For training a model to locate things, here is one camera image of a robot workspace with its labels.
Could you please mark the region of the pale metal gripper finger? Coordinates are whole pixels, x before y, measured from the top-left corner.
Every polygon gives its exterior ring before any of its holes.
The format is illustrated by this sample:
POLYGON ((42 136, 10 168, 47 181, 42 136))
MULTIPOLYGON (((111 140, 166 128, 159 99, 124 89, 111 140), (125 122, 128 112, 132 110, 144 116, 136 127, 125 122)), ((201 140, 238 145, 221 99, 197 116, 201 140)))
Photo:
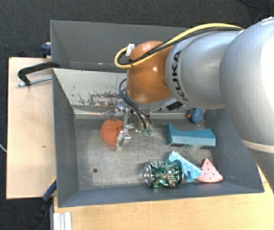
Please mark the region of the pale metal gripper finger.
POLYGON ((131 135, 128 130, 122 130, 119 132, 116 141, 116 150, 122 150, 123 147, 127 146, 131 140, 131 135))
POLYGON ((140 119, 137 115, 132 116, 132 123, 133 123, 135 132, 140 132, 141 131, 140 119))

